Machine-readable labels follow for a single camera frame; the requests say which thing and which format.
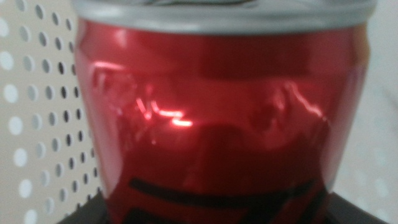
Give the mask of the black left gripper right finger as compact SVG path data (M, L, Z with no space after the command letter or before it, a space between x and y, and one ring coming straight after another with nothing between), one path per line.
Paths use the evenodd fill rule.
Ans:
M325 224L388 224L362 210L340 195L332 193L325 215Z

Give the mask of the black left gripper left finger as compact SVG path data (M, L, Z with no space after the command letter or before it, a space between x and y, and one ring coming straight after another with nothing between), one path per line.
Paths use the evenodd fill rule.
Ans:
M108 213L102 193L97 193L92 199L68 215L57 224L107 224Z

